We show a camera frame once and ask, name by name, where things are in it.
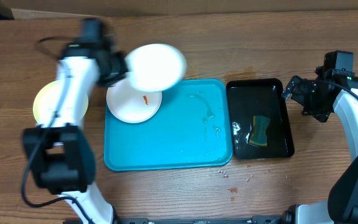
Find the light green plate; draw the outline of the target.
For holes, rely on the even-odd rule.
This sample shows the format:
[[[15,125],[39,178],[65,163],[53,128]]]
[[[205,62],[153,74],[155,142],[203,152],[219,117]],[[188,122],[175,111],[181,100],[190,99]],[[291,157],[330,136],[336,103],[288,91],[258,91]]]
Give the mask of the light green plate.
[[[88,109],[88,95],[83,98],[83,108],[74,112],[74,97],[68,92],[64,80],[55,80],[44,86],[35,97],[33,115],[36,125],[46,128],[58,108],[59,117],[55,118],[52,127],[62,127],[67,123],[75,126],[83,124],[82,119]]]

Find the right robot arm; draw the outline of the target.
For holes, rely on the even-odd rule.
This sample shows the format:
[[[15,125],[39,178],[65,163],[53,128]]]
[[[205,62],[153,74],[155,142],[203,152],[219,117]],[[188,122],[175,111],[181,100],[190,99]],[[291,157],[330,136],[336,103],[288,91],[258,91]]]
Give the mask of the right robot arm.
[[[294,76],[282,96],[301,104],[303,114],[312,115],[320,122],[335,113],[352,159],[327,200],[291,206],[283,214],[282,223],[358,223],[358,77],[351,72],[337,71],[315,80]]]

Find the white plate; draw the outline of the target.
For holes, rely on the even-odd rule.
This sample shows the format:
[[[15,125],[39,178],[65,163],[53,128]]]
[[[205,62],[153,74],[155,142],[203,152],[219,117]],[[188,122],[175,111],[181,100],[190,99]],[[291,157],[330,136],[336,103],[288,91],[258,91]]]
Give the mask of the white plate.
[[[136,90],[165,91],[176,85],[186,73],[186,59],[168,44],[148,44],[126,56],[127,79]]]
[[[161,102],[161,91],[136,90],[127,80],[110,86],[106,93],[110,112],[125,123],[141,123],[150,119],[160,108]]]

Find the green yellow sponge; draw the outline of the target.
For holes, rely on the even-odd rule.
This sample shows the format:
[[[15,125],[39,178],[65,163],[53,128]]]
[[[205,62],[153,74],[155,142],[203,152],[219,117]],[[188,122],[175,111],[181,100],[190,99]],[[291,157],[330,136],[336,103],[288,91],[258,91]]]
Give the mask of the green yellow sponge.
[[[270,124],[270,118],[265,116],[253,116],[252,128],[249,144],[259,147],[267,146],[267,129]]]

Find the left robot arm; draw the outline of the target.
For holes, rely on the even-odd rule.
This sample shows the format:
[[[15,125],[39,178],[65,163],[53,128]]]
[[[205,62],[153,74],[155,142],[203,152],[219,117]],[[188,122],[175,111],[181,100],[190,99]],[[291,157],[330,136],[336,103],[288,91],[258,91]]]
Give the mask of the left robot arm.
[[[85,98],[127,73],[121,51],[69,45],[58,58],[62,87],[45,120],[22,134],[27,165],[21,197],[32,208],[65,201],[82,223],[119,223],[96,185],[96,161],[83,132]]]

